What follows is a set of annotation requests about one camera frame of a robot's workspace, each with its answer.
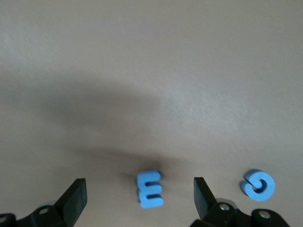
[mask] beige tabletop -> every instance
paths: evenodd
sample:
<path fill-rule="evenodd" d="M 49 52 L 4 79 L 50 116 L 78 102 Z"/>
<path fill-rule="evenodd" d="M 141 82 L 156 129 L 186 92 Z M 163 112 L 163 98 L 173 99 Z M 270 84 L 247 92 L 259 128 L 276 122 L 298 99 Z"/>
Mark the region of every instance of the beige tabletop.
<path fill-rule="evenodd" d="M 303 1 L 0 1 L 0 213 L 85 177 L 76 227 L 188 227 L 202 176 L 300 227 L 302 162 Z M 276 182 L 266 202 L 240 188 L 253 168 Z M 161 208 L 138 203 L 146 169 Z"/>

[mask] black object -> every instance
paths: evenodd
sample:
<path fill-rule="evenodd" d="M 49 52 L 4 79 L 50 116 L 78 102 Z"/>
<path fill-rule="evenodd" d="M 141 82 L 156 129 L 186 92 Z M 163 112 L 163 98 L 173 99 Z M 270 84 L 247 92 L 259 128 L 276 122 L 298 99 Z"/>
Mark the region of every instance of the black object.
<path fill-rule="evenodd" d="M 289 227 L 272 210 L 257 209 L 249 216 L 226 202 L 217 202 L 202 177 L 194 179 L 194 197 L 200 219 L 190 227 Z"/>
<path fill-rule="evenodd" d="M 86 204 L 85 179 L 76 179 L 53 206 L 42 206 L 18 221 L 14 214 L 0 214 L 0 227 L 73 227 Z"/>

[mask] black metal part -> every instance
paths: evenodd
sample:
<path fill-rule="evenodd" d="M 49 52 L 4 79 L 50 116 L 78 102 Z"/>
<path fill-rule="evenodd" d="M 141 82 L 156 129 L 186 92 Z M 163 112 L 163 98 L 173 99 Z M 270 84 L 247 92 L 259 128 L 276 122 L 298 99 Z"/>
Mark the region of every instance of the black metal part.
<path fill-rule="evenodd" d="M 86 181 L 76 179 L 53 206 L 40 207 L 18 221 L 14 214 L 0 214 L 0 227 L 73 227 L 86 204 Z"/>
<path fill-rule="evenodd" d="M 200 220 L 195 220 L 190 227 L 289 227 L 272 210 L 257 209 L 249 216 L 228 203 L 217 202 L 202 177 L 194 178 L 194 200 Z"/>

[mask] blue foam piece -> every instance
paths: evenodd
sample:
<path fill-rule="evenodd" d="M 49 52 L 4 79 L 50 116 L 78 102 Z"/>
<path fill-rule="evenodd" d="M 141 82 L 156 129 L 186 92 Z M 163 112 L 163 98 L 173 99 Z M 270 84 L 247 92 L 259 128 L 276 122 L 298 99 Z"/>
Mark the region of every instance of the blue foam piece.
<path fill-rule="evenodd" d="M 157 170 L 144 171 L 138 174 L 137 184 L 142 208 L 147 209 L 163 206 L 164 200 L 160 196 L 162 186 L 158 182 L 160 179 L 161 175 Z"/>
<path fill-rule="evenodd" d="M 251 170 L 245 175 L 246 181 L 241 182 L 241 188 L 245 194 L 255 201 L 268 200 L 275 192 L 274 179 L 261 170 Z"/>

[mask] blue number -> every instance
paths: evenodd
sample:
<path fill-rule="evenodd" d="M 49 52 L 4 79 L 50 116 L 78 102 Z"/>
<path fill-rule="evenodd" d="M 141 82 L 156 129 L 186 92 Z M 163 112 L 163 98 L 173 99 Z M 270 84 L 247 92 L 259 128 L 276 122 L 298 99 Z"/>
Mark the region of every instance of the blue number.
<path fill-rule="evenodd" d="M 144 171 L 138 174 L 139 200 L 142 208 L 160 207 L 164 204 L 160 193 L 161 184 L 158 182 L 161 175 L 157 170 Z"/>
<path fill-rule="evenodd" d="M 253 200 L 268 200 L 275 192 L 276 184 L 274 179 L 267 173 L 260 170 L 251 170 L 245 175 L 247 181 L 242 181 L 242 190 Z"/>

